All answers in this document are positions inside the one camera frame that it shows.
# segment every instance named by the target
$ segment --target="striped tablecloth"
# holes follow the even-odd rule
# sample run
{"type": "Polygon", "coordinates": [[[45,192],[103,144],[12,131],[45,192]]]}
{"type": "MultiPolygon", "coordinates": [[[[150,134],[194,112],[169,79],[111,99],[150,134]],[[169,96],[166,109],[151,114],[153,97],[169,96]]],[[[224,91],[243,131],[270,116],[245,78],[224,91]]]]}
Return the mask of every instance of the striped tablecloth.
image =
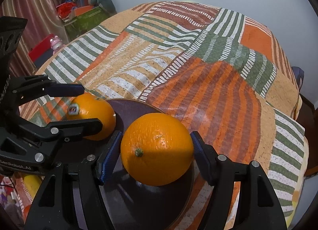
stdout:
{"type": "MultiPolygon", "coordinates": [[[[264,25],[235,11],[186,2],[141,4],[67,45],[38,74],[80,82],[105,98],[132,98],[178,118],[232,160],[258,160],[287,225],[298,203],[308,145],[296,121],[302,100],[284,51],[264,25]]],[[[44,126],[71,98],[41,97],[20,108],[44,126]]],[[[171,226],[194,230],[212,192],[196,168],[188,205],[171,226]]],[[[234,187],[226,228],[238,204],[234,187]]]]}

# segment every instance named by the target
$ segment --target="orange stripe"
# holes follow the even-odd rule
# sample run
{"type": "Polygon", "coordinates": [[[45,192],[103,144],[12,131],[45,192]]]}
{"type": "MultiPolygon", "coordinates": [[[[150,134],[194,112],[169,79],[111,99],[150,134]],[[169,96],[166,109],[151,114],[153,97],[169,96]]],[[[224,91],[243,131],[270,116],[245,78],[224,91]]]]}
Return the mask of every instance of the orange stripe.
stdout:
{"type": "Polygon", "coordinates": [[[279,64],[279,69],[286,77],[288,77],[287,73],[286,73],[286,68],[283,65],[283,56],[282,56],[281,51],[280,51],[280,45],[279,45],[276,38],[275,38],[275,41],[276,41],[276,53],[277,53],[277,57],[278,57],[277,63],[279,64]]]}
{"type": "Polygon", "coordinates": [[[299,97],[300,97],[300,95],[298,94],[298,96],[297,96],[297,101],[296,101],[296,103],[295,103],[295,106],[294,106],[292,112],[290,113],[290,117],[293,118],[294,120],[297,119],[297,118],[296,118],[296,111],[297,111],[297,107],[298,107],[299,97]]]}
{"type": "Polygon", "coordinates": [[[286,59],[283,55],[283,52],[282,52],[282,48],[281,46],[279,45],[278,43],[278,52],[279,52],[279,57],[280,57],[280,64],[282,66],[282,70],[284,71],[284,75],[290,79],[290,76],[289,76],[289,73],[288,73],[288,68],[287,68],[287,65],[286,65],[286,59]]]}
{"type": "Polygon", "coordinates": [[[197,230],[198,229],[198,226],[203,218],[203,215],[206,211],[206,207],[208,206],[209,204],[209,201],[210,201],[210,198],[211,198],[211,195],[212,193],[209,195],[208,199],[206,200],[204,206],[203,206],[203,209],[195,216],[192,224],[186,229],[186,230],[197,230]]]}
{"type": "Polygon", "coordinates": [[[252,103],[253,110],[252,110],[252,120],[251,120],[251,128],[250,128],[250,141],[249,141],[247,152],[245,153],[243,163],[249,163],[250,160],[254,158],[255,156],[254,149],[256,146],[259,145],[259,141],[260,141],[260,123],[259,123],[260,122],[260,102],[255,97],[254,92],[249,91],[248,94],[251,97],[251,99],[254,100],[254,102],[252,103]]]}
{"type": "Polygon", "coordinates": [[[32,109],[30,109],[30,111],[31,111],[30,114],[28,115],[28,117],[25,117],[25,119],[27,119],[27,120],[31,119],[34,116],[34,114],[38,111],[39,107],[40,107],[40,105],[36,101],[34,107],[32,109]]]}
{"type": "Polygon", "coordinates": [[[279,48],[279,46],[278,46],[278,42],[277,42],[277,39],[276,39],[276,37],[274,37],[274,42],[275,42],[275,51],[276,51],[276,66],[277,66],[277,68],[279,69],[279,70],[282,70],[281,69],[281,64],[280,64],[280,57],[279,57],[279,51],[278,51],[278,48],[279,48]]]}
{"type": "MultiPolygon", "coordinates": [[[[223,85],[224,82],[227,80],[228,78],[228,75],[230,74],[230,72],[232,71],[232,66],[231,65],[228,65],[226,66],[226,68],[224,69],[224,72],[222,74],[222,76],[220,77],[220,79],[218,80],[218,82],[216,82],[217,85],[223,85]]],[[[213,91],[213,94],[211,96],[211,99],[210,99],[210,102],[209,102],[209,105],[208,105],[208,109],[206,110],[206,115],[207,117],[209,118],[212,118],[213,115],[214,115],[214,112],[215,112],[215,109],[216,109],[216,105],[215,104],[215,101],[219,99],[219,96],[220,96],[220,92],[221,92],[221,89],[220,88],[215,88],[214,91],[213,91]]],[[[198,132],[200,133],[200,135],[204,138],[207,133],[208,133],[208,129],[209,129],[210,125],[207,124],[207,123],[202,123],[200,124],[200,127],[198,129],[198,132]]]]}
{"type": "Polygon", "coordinates": [[[197,178],[195,179],[193,189],[192,189],[192,192],[191,192],[191,195],[190,195],[190,198],[189,198],[189,201],[187,203],[186,208],[184,209],[184,211],[182,212],[180,217],[178,217],[178,219],[172,224],[172,226],[169,227],[169,230],[175,229],[178,226],[178,224],[181,222],[182,218],[186,215],[187,211],[192,207],[192,204],[194,203],[199,192],[203,188],[203,185],[205,184],[205,182],[206,181],[202,178],[201,174],[198,174],[197,178]]]}
{"type": "Polygon", "coordinates": [[[55,107],[52,105],[52,102],[47,102],[47,103],[46,103],[46,106],[47,106],[47,108],[48,108],[49,111],[50,111],[50,114],[49,114],[48,116],[52,115],[52,116],[54,116],[55,120],[61,120],[61,118],[62,118],[61,115],[56,114],[56,113],[54,112],[55,107]]]}
{"type": "Polygon", "coordinates": [[[297,89],[298,89],[298,85],[297,85],[297,82],[296,82],[296,79],[295,79],[295,75],[294,75],[294,72],[293,72],[293,70],[292,70],[292,67],[290,66],[290,63],[289,63],[289,61],[288,61],[288,58],[287,58],[287,56],[285,55],[285,53],[284,53],[284,51],[283,51],[283,55],[284,55],[284,57],[285,57],[285,59],[286,59],[286,62],[287,62],[287,66],[288,66],[288,69],[289,69],[289,72],[290,72],[290,77],[291,77],[291,80],[292,80],[292,83],[297,87],[297,89]]]}
{"type": "Polygon", "coordinates": [[[215,75],[215,73],[217,72],[217,70],[220,68],[222,62],[216,62],[212,69],[210,70],[209,74],[207,75],[207,77],[205,78],[205,80],[202,82],[201,87],[199,88],[198,92],[195,95],[195,98],[192,99],[191,103],[189,104],[189,108],[187,110],[187,116],[184,116],[184,118],[182,119],[182,124],[185,125],[186,127],[189,127],[193,117],[195,115],[195,112],[197,110],[198,105],[200,104],[200,102],[202,101],[205,93],[206,93],[206,89],[209,87],[209,83],[211,82],[211,78],[215,75]]]}
{"type": "Polygon", "coordinates": [[[49,120],[49,117],[47,116],[47,113],[45,112],[45,110],[43,109],[42,106],[40,107],[39,111],[40,111],[40,114],[41,114],[41,116],[42,116],[44,122],[45,122],[46,124],[48,124],[48,123],[50,122],[50,120],[49,120]]]}
{"type": "Polygon", "coordinates": [[[119,44],[120,42],[128,36],[128,32],[123,31],[115,40],[101,53],[91,64],[85,69],[85,71],[78,76],[76,80],[80,80],[84,75],[90,72],[93,68],[99,65],[119,44]]]}
{"type": "Polygon", "coordinates": [[[30,108],[28,109],[28,111],[25,111],[25,114],[20,115],[22,118],[26,119],[30,115],[31,110],[33,109],[33,107],[38,103],[36,100],[33,100],[31,102],[32,102],[32,104],[31,104],[30,108]]]}
{"type": "Polygon", "coordinates": [[[285,64],[285,69],[286,69],[287,77],[291,80],[291,78],[290,78],[290,71],[289,71],[290,66],[289,66],[288,63],[287,63],[287,58],[286,58],[286,56],[285,56],[285,54],[284,54],[283,49],[282,49],[281,46],[279,46],[279,49],[280,49],[280,51],[281,51],[282,59],[284,59],[284,64],[285,64]]]}
{"type": "Polygon", "coordinates": [[[20,112],[20,116],[23,117],[24,113],[25,113],[25,110],[27,108],[27,106],[29,105],[29,103],[26,103],[22,106],[22,109],[21,109],[21,112],[20,112]]]}
{"type": "MultiPolygon", "coordinates": [[[[179,78],[180,78],[180,76],[182,76],[183,71],[186,71],[186,70],[187,70],[187,67],[190,66],[192,62],[193,62],[193,59],[188,60],[187,63],[184,64],[184,66],[182,66],[182,67],[179,69],[179,71],[178,71],[178,73],[177,73],[176,75],[173,75],[173,76],[171,76],[171,78],[167,79],[167,82],[166,82],[165,84],[162,84],[162,85],[160,85],[160,86],[157,86],[157,87],[153,88],[153,90],[152,90],[152,92],[151,92],[151,95],[148,97],[148,101],[149,101],[150,103],[153,102],[153,101],[155,101],[155,100],[162,94],[162,92],[165,92],[165,91],[166,91],[167,86],[170,85],[170,83],[172,82],[172,80],[175,79],[175,77],[179,77],[179,78]]],[[[162,71],[162,72],[158,75],[158,77],[162,76],[163,73],[166,74],[166,71],[162,71]]]]}
{"type": "Polygon", "coordinates": [[[271,62],[273,61],[271,46],[272,38],[259,28],[245,24],[240,43],[250,49],[264,54],[271,62]]]}
{"type": "Polygon", "coordinates": [[[187,94],[189,93],[189,90],[193,87],[193,84],[195,84],[196,80],[199,78],[199,76],[201,75],[201,72],[203,71],[205,67],[204,66],[200,66],[196,69],[193,70],[193,72],[191,73],[187,84],[185,84],[183,86],[183,88],[180,90],[179,94],[175,97],[175,99],[171,102],[171,104],[169,105],[169,115],[171,116],[175,116],[175,113],[178,111],[177,109],[175,109],[176,107],[179,107],[180,104],[183,102],[184,98],[187,96],[187,94]]]}
{"type": "Polygon", "coordinates": [[[232,200],[231,200],[229,214],[231,213],[231,211],[233,209],[236,197],[239,194],[240,187],[241,187],[241,183],[240,182],[234,182],[234,188],[233,188],[233,194],[232,194],[232,200]]]}
{"type": "Polygon", "coordinates": [[[136,7],[133,7],[131,10],[135,10],[138,11],[139,8],[141,8],[142,6],[146,5],[147,3],[143,3],[143,4],[139,4],[136,7]]]}
{"type": "Polygon", "coordinates": [[[142,9],[140,9],[140,10],[138,10],[138,11],[145,13],[145,12],[147,12],[148,10],[150,10],[151,8],[153,8],[155,5],[157,5],[158,3],[160,3],[160,2],[152,2],[152,3],[150,3],[148,6],[143,7],[142,9]]]}
{"type": "Polygon", "coordinates": [[[164,86],[164,90],[162,91],[162,93],[153,101],[152,105],[159,107],[165,101],[166,97],[170,94],[174,86],[179,82],[179,79],[183,76],[183,73],[195,68],[198,65],[199,61],[201,61],[201,59],[195,59],[185,71],[179,71],[178,74],[172,76],[172,78],[164,86]]]}
{"type": "Polygon", "coordinates": [[[62,108],[62,110],[66,113],[67,112],[67,108],[68,108],[68,104],[66,102],[64,102],[64,100],[60,100],[60,102],[58,103],[60,105],[60,107],[62,108]]]}
{"type": "Polygon", "coordinates": [[[26,104],[22,104],[22,105],[19,106],[20,115],[21,115],[21,113],[22,113],[22,111],[23,111],[25,105],[26,105],[26,104]]]}
{"type": "Polygon", "coordinates": [[[59,102],[61,101],[61,98],[60,97],[56,97],[55,98],[55,101],[56,101],[56,106],[54,107],[54,109],[51,111],[51,113],[53,114],[53,116],[57,119],[57,120],[62,120],[63,117],[61,116],[61,114],[58,112],[57,110],[57,106],[60,106],[59,105],[59,102]]]}
{"type": "Polygon", "coordinates": [[[271,32],[271,57],[272,57],[273,64],[277,67],[277,65],[276,65],[277,64],[277,57],[276,57],[275,50],[276,50],[276,46],[275,46],[274,35],[271,32]]]}
{"type": "Polygon", "coordinates": [[[240,79],[240,75],[238,73],[236,73],[234,75],[234,77],[232,78],[231,83],[228,85],[228,88],[227,88],[225,109],[223,111],[221,123],[220,123],[219,129],[217,131],[216,139],[215,139],[214,144],[213,144],[214,148],[218,149],[218,150],[222,146],[223,140],[225,138],[225,134],[227,132],[227,128],[229,126],[232,108],[233,108],[233,102],[234,102],[233,92],[234,92],[235,84],[238,81],[238,79],[240,79]]]}
{"type": "MultiPolygon", "coordinates": [[[[247,102],[246,98],[244,96],[244,89],[246,87],[246,81],[242,82],[240,88],[239,88],[239,99],[240,99],[240,110],[238,114],[238,120],[236,122],[236,127],[235,127],[235,135],[232,140],[232,147],[239,147],[243,135],[243,126],[244,126],[244,121],[245,121],[245,114],[247,110],[247,102]]],[[[231,148],[229,152],[229,158],[231,160],[234,160],[234,158],[237,157],[237,154],[239,152],[238,148],[231,148]]]]}

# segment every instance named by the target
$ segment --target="metal screw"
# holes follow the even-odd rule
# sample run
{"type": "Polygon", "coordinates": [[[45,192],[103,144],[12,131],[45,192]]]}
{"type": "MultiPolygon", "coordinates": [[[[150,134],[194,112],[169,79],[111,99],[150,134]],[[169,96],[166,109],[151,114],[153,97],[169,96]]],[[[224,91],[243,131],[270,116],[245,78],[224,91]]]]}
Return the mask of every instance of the metal screw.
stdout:
{"type": "Polygon", "coordinates": [[[52,128],[52,129],[51,129],[51,133],[52,133],[52,134],[57,134],[57,133],[58,133],[58,128],[55,128],[55,127],[52,128]]]}
{"type": "Polygon", "coordinates": [[[86,159],[88,161],[93,161],[93,160],[95,160],[95,158],[96,158],[95,155],[88,155],[86,159]]]}
{"type": "Polygon", "coordinates": [[[252,166],[254,166],[254,167],[259,167],[259,166],[260,166],[260,163],[257,162],[257,161],[252,161],[252,166]]]}
{"type": "Polygon", "coordinates": [[[225,161],[226,160],[226,156],[225,155],[218,155],[217,158],[220,161],[225,161]]]}
{"type": "Polygon", "coordinates": [[[44,160],[44,155],[41,153],[36,153],[34,156],[35,161],[41,163],[44,160]]]}

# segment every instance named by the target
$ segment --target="yellow object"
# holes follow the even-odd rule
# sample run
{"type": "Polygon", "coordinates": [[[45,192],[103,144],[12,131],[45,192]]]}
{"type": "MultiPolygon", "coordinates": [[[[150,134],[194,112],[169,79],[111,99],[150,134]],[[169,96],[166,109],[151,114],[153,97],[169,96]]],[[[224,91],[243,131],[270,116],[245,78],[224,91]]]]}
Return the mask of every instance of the yellow object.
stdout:
{"type": "Polygon", "coordinates": [[[115,129],[116,115],[111,105],[102,98],[90,93],[79,95],[73,99],[66,113],[67,119],[94,119],[103,124],[102,130],[96,135],[87,136],[89,140],[107,138],[115,129]]]}
{"type": "Polygon", "coordinates": [[[28,174],[22,174],[22,178],[28,192],[30,193],[31,197],[34,198],[42,183],[41,178],[36,175],[28,174]]]}
{"type": "Polygon", "coordinates": [[[128,127],[120,154],[125,169],[136,181],[161,186],[177,180],[188,170],[193,144],[187,128],[178,119],[150,113],[128,127]]]}

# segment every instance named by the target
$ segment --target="green and white stripe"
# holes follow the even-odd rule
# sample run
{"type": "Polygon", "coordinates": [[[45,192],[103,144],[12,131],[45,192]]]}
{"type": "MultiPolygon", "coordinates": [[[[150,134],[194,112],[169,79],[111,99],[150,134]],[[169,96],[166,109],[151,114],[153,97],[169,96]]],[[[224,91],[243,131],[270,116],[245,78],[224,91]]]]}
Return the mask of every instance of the green and white stripe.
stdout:
{"type": "Polygon", "coordinates": [[[139,91],[132,83],[126,81],[125,79],[121,77],[113,77],[109,79],[109,81],[119,85],[120,87],[125,89],[127,92],[131,93],[132,96],[135,97],[136,99],[141,94],[141,91],[139,91]]]}
{"type": "Polygon", "coordinates": [[[45,73],[59,83],[73,83],[118,35],[95,27],[58,53],[45,73]]]}
{"type": "Polygon", "coordinates": [[[163,2],[163,3],[167,4],[167,5],[170,5],[170,6],[174,6],[174,7],[180,7],[182,9],[184,9],[184,10],[188,10],[188,11],[192,11],[192,12],[195,12],[195,13],[202,14],[202,15],[206,16],[209,20],[213,20],[211,15],[209,15],[208,13],[206,13],[204,11],[198,10],[198,8],[191,9],[191,8],[186,7],[185,5],[179,4],[177,2],[163,2]]]}
{"type": "Polygon", "coordinates": [[[161,20],[159,17],[152,17],[150,14],[144,14],[140,18],[137,18],[125,30],[146,41],[158,44],[160,46],[159,48],[164,50],[176,46],[182,50],[186,50],[201,32],[201,29],[190,31],[180,25],[175,26],[161,20]]]}
{"type": "Polygon", "coordinates": [[[274,187],[285,217],[293,213],[292,198],[304,157],[304,128],[275,109],[276,138],[268,178],[274,187]]]}
{"type": "Polygon", "coordinates": [[[230,37],[235,42],[240,42],[244,31],[245,16],[235,11],[220,9],[219,14],[207,26],[208,32],[217,34],[222,37],[230,37]]]}
{"type": "Polygon", "coordinates": [[[180,58],[188,60],[192,56],[207,63],[229,63],[263,98],[276,77],[276,67],[263,54],[243,46],[231,37],[221,37],[206,30],[201,32],[180,58]]]}
{"type": "Polygon", "coordinates": [[[45,95],[45,96],[41,96],[40,98],[37,98],[37,102],[43,106],[45,105],[47,102],[51,101],[51,100],[54,100],[55,98],[54,97],[50,97],[48,95],[45,95]]]}
{"type": "Polygon", "coordinates": [[[102,93],[104,93],[110,99],[112,99],[112,98],[124,98],[123,96],[118,94],[116,91],[114,91],[113,89],[108,87],[107,85],[100,84],[100,85],[98,85],[97,89],[99,91],[101,91],[102,93]]]}
{"type": "MultiPolygon", "coordinates": [[[[46,104],[48,101],[51,102],[51,105],[54,107],[54,109],[56,109],[58,111],[58,113],[63,117],[65,115],[65,112],[63,111],[63,109],[60,107],[60,105],[56,102],[55,98],[53,97],[49,97],[49,96],[44,96],[44,98],[46,99],[46,102],[43,102],[43,99],[41,97],[41,100],[37,99],[37,101],[40,103],[40,105],[42,106],[42,108],[44,109],[47,118],[50,121],[56,121],[55,116],[51,113],[51,111],[48,109],[48,107],[44,104],[46,104]]],[[[63,100],[63,102],[68,106],[71,103],[71,99],[69,97],[63,97],[61,100],[63,100]]],[[[40,111],[37,111],[32,118],[29,119],[30,122],[40,126],[40,127],[45,127],[47,124],[43,119],[43,116],[41,114],[40,111]]]]}

